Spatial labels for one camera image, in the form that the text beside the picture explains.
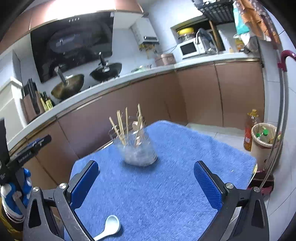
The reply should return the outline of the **left blue white gloved hand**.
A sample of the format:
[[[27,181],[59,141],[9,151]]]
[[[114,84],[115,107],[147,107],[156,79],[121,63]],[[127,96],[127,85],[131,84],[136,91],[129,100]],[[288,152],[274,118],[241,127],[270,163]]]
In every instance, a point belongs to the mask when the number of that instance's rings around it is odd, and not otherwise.
[[[24,220],[22,211],[26,213],[29,198],[32,192],[31,173],[26,168],[21,168],[23,178],[21,180],[22,193],[16,190],[13,183],[1,186],[1,204],[4,214],[13,223],[21,223]]]

